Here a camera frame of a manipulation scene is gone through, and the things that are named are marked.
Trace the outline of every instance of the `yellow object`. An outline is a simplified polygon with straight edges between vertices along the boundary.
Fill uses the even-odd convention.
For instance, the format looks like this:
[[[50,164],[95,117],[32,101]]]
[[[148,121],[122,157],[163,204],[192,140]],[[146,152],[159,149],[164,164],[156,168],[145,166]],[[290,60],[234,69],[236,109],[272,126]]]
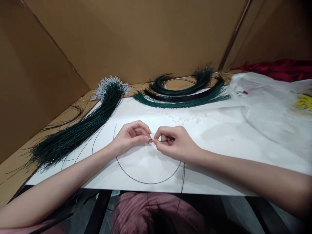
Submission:
[[[309,95],[302,94],[298,101],[295,103],[295,106],[298,109],[306,109],[309,108],[312,111],[312,97]]]

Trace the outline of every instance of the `cardboard wall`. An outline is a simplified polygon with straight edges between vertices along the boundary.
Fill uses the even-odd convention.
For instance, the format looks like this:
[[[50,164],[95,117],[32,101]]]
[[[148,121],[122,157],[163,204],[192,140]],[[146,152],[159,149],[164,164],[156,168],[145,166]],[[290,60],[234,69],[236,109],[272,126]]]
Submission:
[[[91,89],[217,68],[246,0],[25,0]]]
[[[229,67],[246,61],[312,60],[312,29],[302,1],[264,0]]]
[[[19,0],[0,1],[0,163],[89,88]]]

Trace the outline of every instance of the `bundle of green wire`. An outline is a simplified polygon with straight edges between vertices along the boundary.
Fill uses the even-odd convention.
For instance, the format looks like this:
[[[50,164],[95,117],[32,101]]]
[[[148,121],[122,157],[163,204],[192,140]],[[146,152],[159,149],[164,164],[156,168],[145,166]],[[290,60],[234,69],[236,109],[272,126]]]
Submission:
[[[30,163],[47,170],[60,162],[107,122],[122,96],[129,91],[129,85],[123,84],[118,77],[102,79],[92,99],[100,100],[101,105],[78,123],[48,135],[32,147]]]
[[[142,104],[160,108],[195,107],[229,99],[230,95],[225,92],[224,79],[221,76],[216,78],[216,84],[210,89],[198,94],[193,94],[206,88],[210,84],[212,74],[213,70],[209,66],[203,69],[197,69],[196,72],[191,75],[196,79],[196,83],[189,88],[177,91],[164,88],[164,83],[166,81],[176,79],[169,74],[165,74],[158,77],[154,83],[150,82],[148,89],[134,94],[133,98]]]

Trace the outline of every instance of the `black table leg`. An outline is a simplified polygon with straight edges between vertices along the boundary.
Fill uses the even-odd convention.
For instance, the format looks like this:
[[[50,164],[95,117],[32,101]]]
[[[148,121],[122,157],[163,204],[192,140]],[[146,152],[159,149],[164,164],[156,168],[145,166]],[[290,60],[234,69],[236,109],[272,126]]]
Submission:
[[[85,234],[98,234],[100,232],[105,212],[111,198],[111,192],[112,190],[101,190],[99,192],[89,222],[84,231]]]

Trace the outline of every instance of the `white plastic bag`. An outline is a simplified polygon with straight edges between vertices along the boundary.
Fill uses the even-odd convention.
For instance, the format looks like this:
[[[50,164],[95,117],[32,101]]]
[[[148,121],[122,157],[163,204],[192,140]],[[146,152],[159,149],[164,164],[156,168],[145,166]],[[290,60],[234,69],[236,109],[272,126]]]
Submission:
[[[276,81],[256,73],[232,77],[228,92],[247,122],[267,138],[312,159],[312,112],[294,107],[299,94],[311,95],[312,80]]]

